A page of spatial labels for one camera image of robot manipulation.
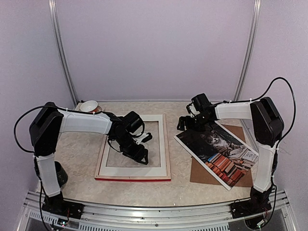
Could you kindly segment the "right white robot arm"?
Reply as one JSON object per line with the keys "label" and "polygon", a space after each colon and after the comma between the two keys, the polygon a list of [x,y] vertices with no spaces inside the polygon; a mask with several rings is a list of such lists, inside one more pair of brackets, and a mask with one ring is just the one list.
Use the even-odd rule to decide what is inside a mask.
{"label": "right white robot arm", "polygon": [[207,123],[224,119],[251,120],[259,155],[253,187],[263,193],[272,186],[271,178],[277,166],[277,148],[282,140],[284,122],[270,97],[212,104],[204,94],[199,94],[186,109],[188,115],[181,116],[177,125],[180,131],[202,131]]}

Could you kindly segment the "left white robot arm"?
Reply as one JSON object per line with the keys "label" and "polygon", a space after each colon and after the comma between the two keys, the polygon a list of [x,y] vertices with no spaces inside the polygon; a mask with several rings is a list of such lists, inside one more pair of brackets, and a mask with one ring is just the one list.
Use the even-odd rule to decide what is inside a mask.
{"label": "left white robot arm", "polygon": [[82,112],[57,107],[48,102],[41,107],[29,128],[34,156],[42,187],[49,198],[48,205],[57,214],[67,210],[67,202],[60,198],[54,153],[59,135],[66,132],[89,132],[106,135],[116,141],[122,155],[144,165],[148,164],[148,150],[143,142],[151,139],[145,133],[142,118],[134,111],[125,116],[111,112]]}

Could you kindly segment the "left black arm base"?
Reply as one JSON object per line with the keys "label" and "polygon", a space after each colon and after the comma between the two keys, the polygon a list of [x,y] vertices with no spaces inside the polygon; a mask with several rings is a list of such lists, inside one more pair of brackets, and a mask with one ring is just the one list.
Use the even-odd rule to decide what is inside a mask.
{"label": "left black arm base", "polygon": [[62,192],[56,196],[45,196],[42,205],[43,211],[75,219],[81,219],[83,209],[83,204],[65,200]]}

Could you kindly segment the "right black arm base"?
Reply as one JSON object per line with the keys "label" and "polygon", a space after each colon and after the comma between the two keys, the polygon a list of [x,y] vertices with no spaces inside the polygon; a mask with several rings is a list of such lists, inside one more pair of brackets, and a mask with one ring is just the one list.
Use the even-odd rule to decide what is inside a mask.
{"label": "right black arm base", "polygon": [[231,203],[232,218],[242,218],[271,210],[269,196],[272,189],[273,186],[270,186],[268,190],[260,192],[252,187],[249,200]]}

